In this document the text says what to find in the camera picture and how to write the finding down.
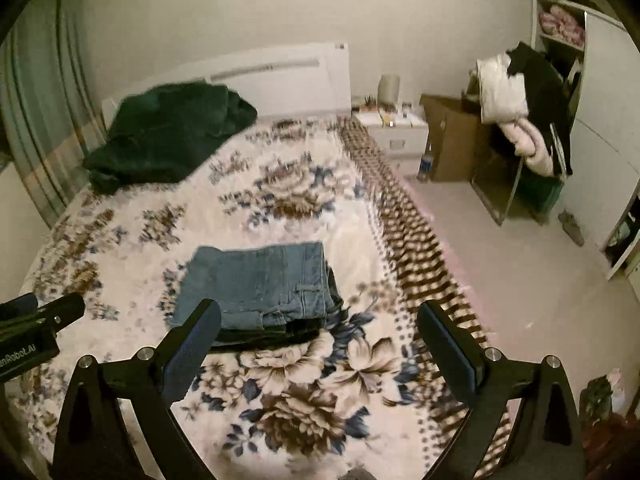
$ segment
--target headboard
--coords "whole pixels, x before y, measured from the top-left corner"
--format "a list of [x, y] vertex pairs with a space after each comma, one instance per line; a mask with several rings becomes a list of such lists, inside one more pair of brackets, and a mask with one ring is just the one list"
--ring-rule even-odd
[[347, 113], [351, 109], [347, 44], [307, 43], [227, 54], [153, 76], [102, 101], [104, 123], [110, 126], [126, 96], [160, 84], [193, 80], [228, 85], [260, 117]]

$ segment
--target drawer handle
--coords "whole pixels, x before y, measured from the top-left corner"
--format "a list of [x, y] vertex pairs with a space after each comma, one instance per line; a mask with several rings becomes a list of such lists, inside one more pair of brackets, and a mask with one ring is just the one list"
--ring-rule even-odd
[[389, 149], [390, 150], [404, 150], [404, 139], [391, 139], [389, 140]]

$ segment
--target bolt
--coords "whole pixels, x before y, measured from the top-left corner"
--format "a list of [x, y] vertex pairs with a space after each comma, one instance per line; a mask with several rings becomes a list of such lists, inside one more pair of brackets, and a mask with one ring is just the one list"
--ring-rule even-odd
[[502, 357], [502, 352], [500, 352], [497, 348], [487, 348], [484, 351], [484, 355], [487, 359], [489, 359], [489, 361], [499, 361], [500, 358]]
[[78, 359], [78, 366], [81, 368], [88, 368], [93, 362], [94, 358], [91, 355], [83, 355]]
[[154, 356], [154, 349], [151, 346], [145, 346], [138, 350], [136, 354], [141, 361], [149, 361]]
[[555, 355], [546, 356], [546, 364], [548, 364], [552, 368], [559, 368], [561, 365], [560, 359], [558, 359]]

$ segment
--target curtain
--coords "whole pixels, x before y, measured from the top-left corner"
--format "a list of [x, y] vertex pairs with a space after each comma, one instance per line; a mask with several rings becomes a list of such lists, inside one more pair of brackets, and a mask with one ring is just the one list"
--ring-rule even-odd
[[82, 0], [30, 0], [0, 46], [0, 108], [14, 163], [52, 226], [105, 141], [82, 66]]

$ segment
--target white nightstand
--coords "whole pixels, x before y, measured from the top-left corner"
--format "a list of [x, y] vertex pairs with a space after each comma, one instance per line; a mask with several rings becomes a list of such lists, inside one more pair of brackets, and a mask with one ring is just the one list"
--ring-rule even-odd
[[429, 137], [429, 125], [408, 114], [398, 117], [394, 126], [384, 126], [378, 112], [356, 112], [354, 116], [367, 127], [369, 135], [385, 152], [392, 168], [402, 175], [416, 175]]

